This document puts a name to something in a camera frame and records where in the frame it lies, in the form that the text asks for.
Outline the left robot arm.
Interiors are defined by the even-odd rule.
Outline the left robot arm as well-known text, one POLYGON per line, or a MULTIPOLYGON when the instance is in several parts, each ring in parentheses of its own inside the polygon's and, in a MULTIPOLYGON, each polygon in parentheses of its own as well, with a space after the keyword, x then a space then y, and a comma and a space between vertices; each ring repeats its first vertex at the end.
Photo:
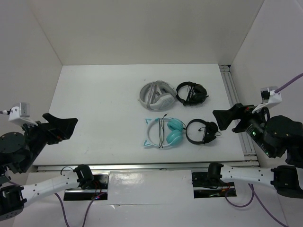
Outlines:
POLYGON ((33 121, 13 108, 2 111, 23 133, 8 132, 0 137, 0 219, 14 218, 33 203, 71 188, 87 189, 93 184, 93 173, 81 164, 58 176, 34 180, 32 164, 48 145, 71 138, 77 118, 57 118, 43 114, 46 122, 33 121))

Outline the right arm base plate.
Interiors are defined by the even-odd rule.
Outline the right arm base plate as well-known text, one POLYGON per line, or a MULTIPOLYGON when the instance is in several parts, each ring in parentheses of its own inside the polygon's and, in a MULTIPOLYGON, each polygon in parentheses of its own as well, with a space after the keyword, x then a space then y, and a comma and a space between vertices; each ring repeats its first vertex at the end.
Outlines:
POLYGON ((192 185, 195 199, 237 196, 233 182, 208 179, 206 172, 192 172, 192 185))

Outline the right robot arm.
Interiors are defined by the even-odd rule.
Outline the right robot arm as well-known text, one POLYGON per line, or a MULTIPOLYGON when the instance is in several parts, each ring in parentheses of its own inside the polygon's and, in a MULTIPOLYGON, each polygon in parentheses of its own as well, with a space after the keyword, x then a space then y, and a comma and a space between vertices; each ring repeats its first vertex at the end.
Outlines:
POLYGON ((251 138, 259 168, 241 169, 210 163, 207 181, 211 185, 227 182, 258 184, 294 199, 303 197, 303 124, 283 115, 271 116, 268 107, 235 104, 228 110, 214 110, 218 128, 226 130, 232 121, 234 133, 251 138))

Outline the teal cat-ear headphones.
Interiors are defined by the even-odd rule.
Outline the teal cat-ear headphones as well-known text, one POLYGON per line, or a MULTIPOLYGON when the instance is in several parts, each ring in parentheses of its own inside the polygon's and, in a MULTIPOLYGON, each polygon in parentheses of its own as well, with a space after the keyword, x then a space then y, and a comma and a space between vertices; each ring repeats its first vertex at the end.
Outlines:
POLYGON ((168 117, 166 114, 162 117, 145 119, 146 131, 143 142, 144 148, 170 149, 178 146, 183 140, 184 123, 177 119, 168 117), (158 142, 153 142, 150 131, 154 126, 158 126, 158 142))

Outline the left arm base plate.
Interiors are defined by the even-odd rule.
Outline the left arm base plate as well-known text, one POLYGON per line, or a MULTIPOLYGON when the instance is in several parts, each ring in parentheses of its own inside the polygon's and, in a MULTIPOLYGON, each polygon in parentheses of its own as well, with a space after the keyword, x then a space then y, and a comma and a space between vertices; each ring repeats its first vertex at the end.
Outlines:
POLYGON ((94 180, 85 189, 81 187, 67 189, 64 192, 64 201, 105 201, 108 199, 109 173, 94 174, 94 180))

